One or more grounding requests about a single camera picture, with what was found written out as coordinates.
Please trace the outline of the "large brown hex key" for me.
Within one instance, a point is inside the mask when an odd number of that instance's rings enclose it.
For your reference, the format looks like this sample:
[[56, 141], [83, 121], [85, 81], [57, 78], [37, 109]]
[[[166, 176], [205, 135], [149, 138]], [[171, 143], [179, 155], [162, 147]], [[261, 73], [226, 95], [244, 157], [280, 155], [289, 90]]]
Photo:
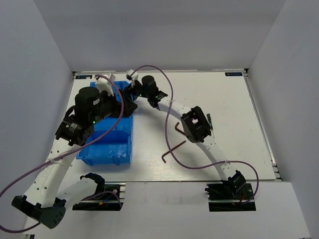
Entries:
[[176, 123], [176, 125], [174, 126], [174, 129], [180, 134], [185, 135], [185, 133], [181, 129], [179, 129], [178, 126], [179, 126], [179, 122]]

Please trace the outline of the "green black precision screwdriver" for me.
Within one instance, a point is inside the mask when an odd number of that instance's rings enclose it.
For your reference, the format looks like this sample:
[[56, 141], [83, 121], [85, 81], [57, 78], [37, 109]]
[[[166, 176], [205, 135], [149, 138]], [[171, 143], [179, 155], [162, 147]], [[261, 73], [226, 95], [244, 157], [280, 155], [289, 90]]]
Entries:
[[207, 120], [208, 120], [208, 123], [209, 123], [209, 126], [210, 126], [210, 130], [213, 134], [213, 124], [212, 124], [212, 119], [211, 119], [211, 115], [210, 114], [207, 114]]

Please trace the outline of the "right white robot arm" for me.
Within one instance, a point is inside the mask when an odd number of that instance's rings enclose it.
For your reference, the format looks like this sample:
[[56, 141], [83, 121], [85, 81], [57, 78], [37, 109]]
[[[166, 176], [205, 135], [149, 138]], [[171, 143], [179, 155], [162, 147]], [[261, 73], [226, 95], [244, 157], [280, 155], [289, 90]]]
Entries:
[[128, 73], [126, 78], [131, 83], [125, 87], [125, 93], [134, 99], [146, 98], [151, 107], [179, 119], [186, 138], [196, 144], [216, 168], [226, 195], [232, 199], [238, 198], [243, 193], [246, 179], [231, 166], [230, 161], [217, 146], [202, 109], [198, 106], [190, 108], [173, 100], [164, 101], [163, 98], [167, 97], [167, 94], [158, 89], [155, 79], [151, 75], [142, 77], [141, 83], [138, 81], [138, 76], [134, 76], [133, 73]]

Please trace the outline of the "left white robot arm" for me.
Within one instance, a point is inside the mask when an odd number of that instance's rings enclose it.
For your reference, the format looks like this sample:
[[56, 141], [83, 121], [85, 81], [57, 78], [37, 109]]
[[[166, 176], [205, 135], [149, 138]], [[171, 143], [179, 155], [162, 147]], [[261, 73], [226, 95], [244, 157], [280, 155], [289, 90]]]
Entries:
[[119, 119], [132, 115], [137, 105], [126, 89], [109, 93], [105, 87], [84, 87], [75, 96], [74, 105], [56, 132], [52, 151], [45, 163], [37, 167], [39, 174], [21, 196], [15, 196], [12, 206], [39, 224], [53, 229], [61, 223], [66, 211], [84, 199], [99, 199], [105, 194], [105, 179], [95, 173], [82, 175], [76, 183], [64, 190], [61, 182], [76, 154], [104, 136], [95, 125], [107, 117], [116, 121], [107, 130], [114, 129]]

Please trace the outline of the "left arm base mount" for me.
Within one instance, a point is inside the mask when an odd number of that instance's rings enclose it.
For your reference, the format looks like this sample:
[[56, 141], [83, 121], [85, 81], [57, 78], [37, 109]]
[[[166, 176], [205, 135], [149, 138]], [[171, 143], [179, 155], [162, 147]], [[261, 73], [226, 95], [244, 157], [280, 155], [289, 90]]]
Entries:
[[95, 196], [92, 199], [81, 201], [80, 203], [72, 207], [73, 211], [120, 211], [125, 199], [125, 183], [111, 183], [105, 184], [104, 189], [101, 189], [99, 193], [104, 191], [111, 191], [112, 193], [103, 193]]

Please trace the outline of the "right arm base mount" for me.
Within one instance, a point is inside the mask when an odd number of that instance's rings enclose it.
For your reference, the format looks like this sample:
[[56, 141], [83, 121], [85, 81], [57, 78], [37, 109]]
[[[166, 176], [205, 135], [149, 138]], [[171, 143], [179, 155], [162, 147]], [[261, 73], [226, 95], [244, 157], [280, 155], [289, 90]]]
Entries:
[[210, 212], [252, 212], [256, 211], [254, 199], [245, 203], [253, 196], [253, 188], [246, 183], [239, 192], [232, 196], [226, 192], [223, 184], [207, 184], [205, 192], [208, 195]]

